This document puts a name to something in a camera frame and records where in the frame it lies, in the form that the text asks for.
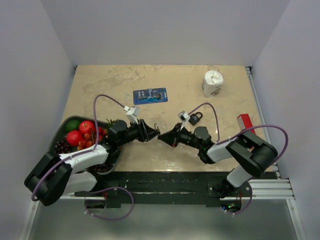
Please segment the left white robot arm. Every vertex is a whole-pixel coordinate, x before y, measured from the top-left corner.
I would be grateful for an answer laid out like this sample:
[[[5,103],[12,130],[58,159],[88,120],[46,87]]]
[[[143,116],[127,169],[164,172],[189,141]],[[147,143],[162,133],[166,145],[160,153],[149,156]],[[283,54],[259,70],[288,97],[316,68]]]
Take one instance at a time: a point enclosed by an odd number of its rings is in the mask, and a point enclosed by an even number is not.
[[[127,125],[115,121],[97,144],[70,153],[46,152],[24,181],[31,191],[31,199],[50,206],[62,195],[88,192],[99,196],[104,184],[88,172],[88,168],[119,158],[122,147],[132,141],[148,142],[160,135],[157,126],[148,126],[143,119]]]

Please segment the black padlock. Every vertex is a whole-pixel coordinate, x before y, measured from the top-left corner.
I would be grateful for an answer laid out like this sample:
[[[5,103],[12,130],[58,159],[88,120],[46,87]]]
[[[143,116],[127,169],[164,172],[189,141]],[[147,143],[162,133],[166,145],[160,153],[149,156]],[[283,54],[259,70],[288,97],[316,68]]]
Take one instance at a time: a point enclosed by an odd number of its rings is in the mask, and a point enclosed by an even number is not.
[[[203,117],[203,113],[198,111],[198,112],[195,112],[195,113],[192,113],[190,115],[190,118],[188,120],[188,122],[192,125],[192,126],[195,126]]]

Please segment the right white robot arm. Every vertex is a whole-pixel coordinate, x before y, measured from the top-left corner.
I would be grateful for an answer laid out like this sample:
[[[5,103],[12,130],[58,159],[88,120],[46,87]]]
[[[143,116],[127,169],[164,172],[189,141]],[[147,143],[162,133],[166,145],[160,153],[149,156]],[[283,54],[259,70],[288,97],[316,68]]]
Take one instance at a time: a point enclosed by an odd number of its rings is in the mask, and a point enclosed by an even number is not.
[[[184,144],[197,149],[198,157],[205,164],[211,165],[234,158],[238,166],[212,187],[214,194],[220,198],[235,196],[245,182],[261,177],[278,156],[277,150],[271,144],[250,130],[218,144],[212,141],[212,136],[205,126],[196,127],[191,132],[181,128],[178,123],[172,130],[160,134],[158,139],[173,148]]]

